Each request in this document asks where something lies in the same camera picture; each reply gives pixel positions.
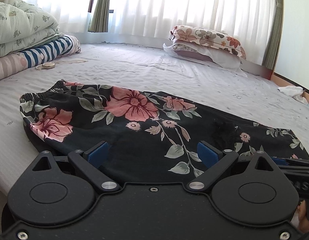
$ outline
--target wrinkled sheet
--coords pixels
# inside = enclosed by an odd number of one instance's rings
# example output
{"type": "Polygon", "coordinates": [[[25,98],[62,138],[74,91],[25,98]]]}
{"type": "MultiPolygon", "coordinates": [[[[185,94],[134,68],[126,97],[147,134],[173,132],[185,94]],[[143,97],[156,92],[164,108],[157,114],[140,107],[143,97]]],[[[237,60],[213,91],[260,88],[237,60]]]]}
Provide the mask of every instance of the wrinkled sheet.
{"type": "Polygon", "coordinates": [[[19,98],[47,90],[60,79],[165,91],[263,125],[292,129],[309,153],[309,107],[280,93],[271,81],[173,58],[160,49],[116,44],[81,49],[65,60],[88,62],[30,68],[0,80],[0,189],[5,194],[38,154],[24,132],[19,98]]]}

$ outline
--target bed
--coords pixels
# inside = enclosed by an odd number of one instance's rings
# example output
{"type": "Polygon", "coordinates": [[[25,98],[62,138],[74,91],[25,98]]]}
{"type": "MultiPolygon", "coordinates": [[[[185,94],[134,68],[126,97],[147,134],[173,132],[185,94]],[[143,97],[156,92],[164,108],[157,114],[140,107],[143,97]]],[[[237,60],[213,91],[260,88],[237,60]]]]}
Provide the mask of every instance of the bed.
{"type": "Polygon", "coordinates": [[[168,56],[161,49],[124,44],[86,44],[54,69],[30,68],[0,80],[0,190],[7,194],[38,152],[19,113],[24,93],[49,89],[57,80],[165,91],[261,124],[292,129],[309,153],[309,107],[281,94],[271,81],[238,76],[168,56]]]}

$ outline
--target light green quilt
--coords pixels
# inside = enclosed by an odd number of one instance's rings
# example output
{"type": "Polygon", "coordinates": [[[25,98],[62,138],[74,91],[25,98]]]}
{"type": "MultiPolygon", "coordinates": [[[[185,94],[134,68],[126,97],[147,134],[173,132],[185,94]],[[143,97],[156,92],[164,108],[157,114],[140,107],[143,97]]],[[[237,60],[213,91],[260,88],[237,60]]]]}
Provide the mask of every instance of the light green quilt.
{"type": "Polygon", "coordinates": [[[26,2],[0,2],[0,57],[59,35],[57,20],[41,8],[26,2]]]}

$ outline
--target pillow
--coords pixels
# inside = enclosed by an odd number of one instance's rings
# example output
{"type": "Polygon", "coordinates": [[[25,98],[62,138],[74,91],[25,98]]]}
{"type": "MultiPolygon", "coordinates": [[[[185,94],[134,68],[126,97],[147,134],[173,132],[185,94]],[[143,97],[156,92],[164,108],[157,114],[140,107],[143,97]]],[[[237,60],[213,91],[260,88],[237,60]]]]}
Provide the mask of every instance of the pillow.
{"type": "Polygon", "coordinates": [[[224,51],[223,49],[209,48],[193,42],[181,41],[177,39],[173,40],[172,46],[166,47],[164,45],[163,49],[170,56],[208,66],[221,66],[222,68],[232,71],[240,76],[247,77],[246,73],[240,68],[240,58],[224,51]]]}
{"type": "Polygon", "coordinates": [[[222,49],[238,57],[246,59],[246,53],[241,43],[232,36],[213,30],[177,25],[171,31],[172,41],[174,39],[193,42],[206,47],[222,49]]]}

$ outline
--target person's skin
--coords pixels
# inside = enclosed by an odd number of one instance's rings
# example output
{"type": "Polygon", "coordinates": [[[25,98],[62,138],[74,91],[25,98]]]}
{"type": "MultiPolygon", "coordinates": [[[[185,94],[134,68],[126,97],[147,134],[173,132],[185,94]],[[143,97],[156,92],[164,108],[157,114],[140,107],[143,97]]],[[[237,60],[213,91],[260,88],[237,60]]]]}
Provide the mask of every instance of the person's skin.
{"type": "Polygon", "coordinates": [[[308,233],[309,232],[309,220],[307,219],[307,207],[305,200],[301,202],[301,204],[298,206],[299,211],[299,226],[298,229],[302,233],[308,233]]]}

